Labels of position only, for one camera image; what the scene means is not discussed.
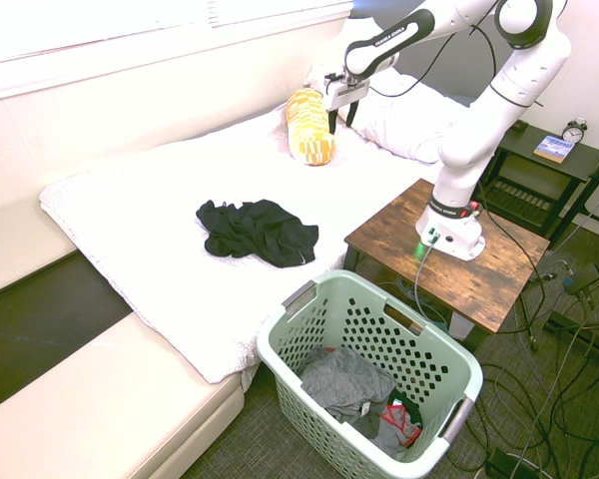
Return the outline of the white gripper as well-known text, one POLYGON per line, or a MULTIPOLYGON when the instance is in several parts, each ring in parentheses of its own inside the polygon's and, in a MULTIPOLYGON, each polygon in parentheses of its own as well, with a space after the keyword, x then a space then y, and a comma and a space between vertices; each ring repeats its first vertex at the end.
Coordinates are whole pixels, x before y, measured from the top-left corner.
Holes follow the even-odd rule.
POLYGON ((323 105, 328 111, 328 128, 332 135, 336 130, 337 110, 349 104, 345 124, 348 128, 352 126, 359 100, 367 95, 369 84, 368 80, 350 83, 344 76, 329 75, 323 79, 323 105))

